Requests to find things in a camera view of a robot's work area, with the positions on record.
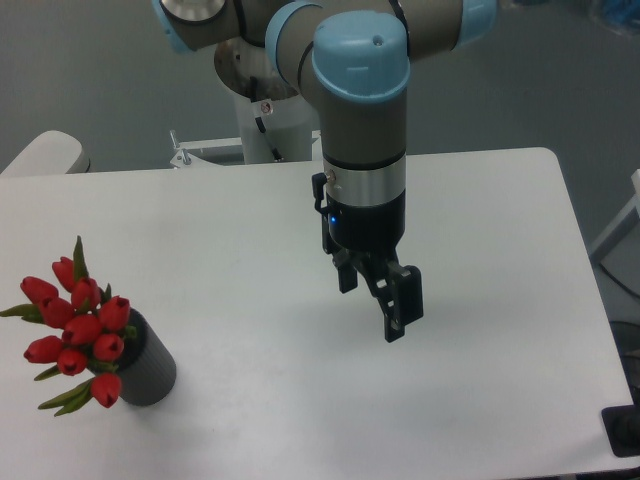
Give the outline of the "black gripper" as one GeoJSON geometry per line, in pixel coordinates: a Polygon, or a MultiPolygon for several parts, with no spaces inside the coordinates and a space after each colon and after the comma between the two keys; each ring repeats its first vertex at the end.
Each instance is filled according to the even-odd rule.
{"type": "Polygon", "coordinates": [[[405,231],[406,192],[381,205],[359,207],[325,194],[328,179],[324,173],[313,175],[311,184],[314,208],[322,216],[324,252],[363,254],[356,268],[348,253],[335,256],[339,291],[356,289],[359,272],[383,313],[385,340],[400,339],[406,326],[424,314],[421,272],[413,265],[401,265],[396,252],[405,231]]]}

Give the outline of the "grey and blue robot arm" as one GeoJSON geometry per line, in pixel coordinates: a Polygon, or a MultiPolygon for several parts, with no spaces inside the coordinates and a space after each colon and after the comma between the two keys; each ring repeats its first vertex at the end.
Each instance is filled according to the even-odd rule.
{"type": "Polygon", "coordinates": [[[420,270],[402,265],[407,88],[413,62],[494,25],[494,1],[157,1],[178,49],[242,39],[319,116],[323,169],[312,178],[323,249],[342,292],[365,281],[387,341],[423,314],[420,270]]]}

